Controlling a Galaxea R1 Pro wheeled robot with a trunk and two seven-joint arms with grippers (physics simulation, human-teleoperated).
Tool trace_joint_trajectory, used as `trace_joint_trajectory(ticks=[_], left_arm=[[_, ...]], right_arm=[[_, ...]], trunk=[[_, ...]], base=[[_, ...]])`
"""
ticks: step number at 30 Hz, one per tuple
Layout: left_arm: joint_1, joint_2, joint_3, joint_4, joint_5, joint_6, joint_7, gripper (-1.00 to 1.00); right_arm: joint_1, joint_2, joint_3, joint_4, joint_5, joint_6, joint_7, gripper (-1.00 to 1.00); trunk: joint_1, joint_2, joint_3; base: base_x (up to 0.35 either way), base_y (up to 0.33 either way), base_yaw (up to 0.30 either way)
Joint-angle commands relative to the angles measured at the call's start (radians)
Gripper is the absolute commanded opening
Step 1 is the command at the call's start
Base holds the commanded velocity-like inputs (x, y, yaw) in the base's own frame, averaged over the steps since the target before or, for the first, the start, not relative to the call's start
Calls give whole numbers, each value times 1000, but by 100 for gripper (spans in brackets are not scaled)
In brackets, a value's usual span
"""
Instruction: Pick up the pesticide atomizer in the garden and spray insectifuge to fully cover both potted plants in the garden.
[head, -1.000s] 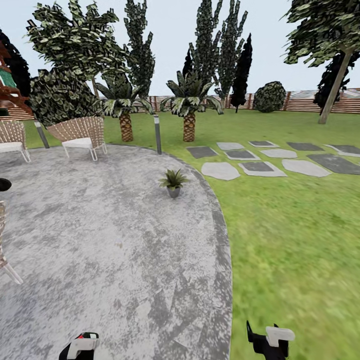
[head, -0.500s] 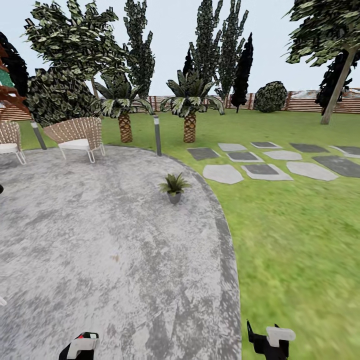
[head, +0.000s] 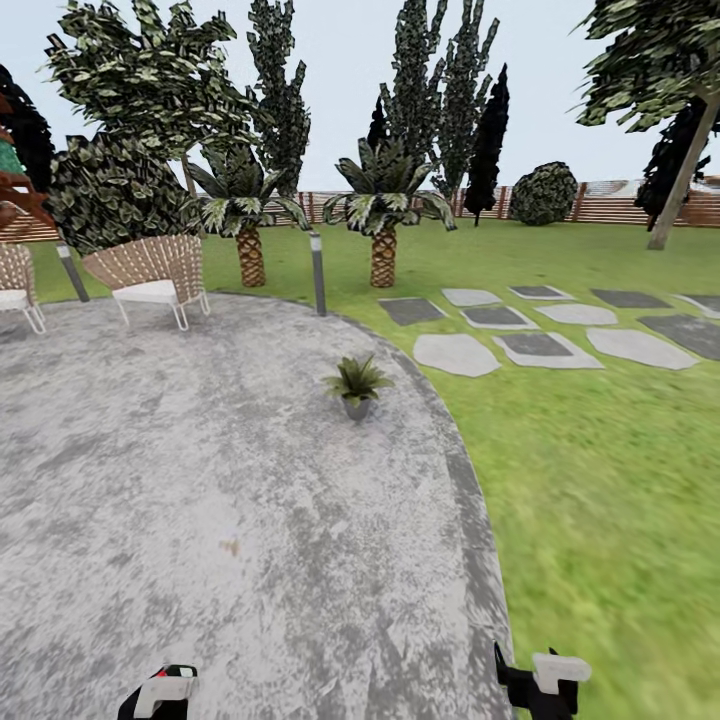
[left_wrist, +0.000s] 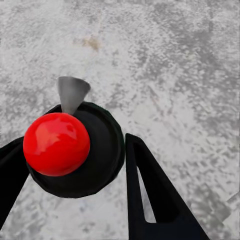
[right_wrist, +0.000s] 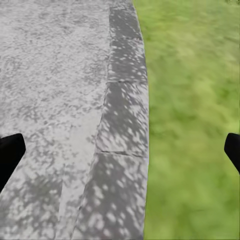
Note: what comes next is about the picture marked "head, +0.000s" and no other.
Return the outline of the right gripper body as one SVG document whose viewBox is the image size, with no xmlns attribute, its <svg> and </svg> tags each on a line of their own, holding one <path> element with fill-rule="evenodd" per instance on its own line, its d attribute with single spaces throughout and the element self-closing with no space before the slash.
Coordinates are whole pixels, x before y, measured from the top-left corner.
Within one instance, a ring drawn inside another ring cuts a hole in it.
<svg viewBox="0 0 720 720">
<path fill-rule="evenodd" d="M 510 704 L 527 708 L 533 720 L 573 720 L 577 714 L 577 683 L 560 679 L 557 683 L 559 694 L 543 693 L 533 679 L 533 671 L 506 668 L 508 678 L 507 695 Z"/>
</svg>

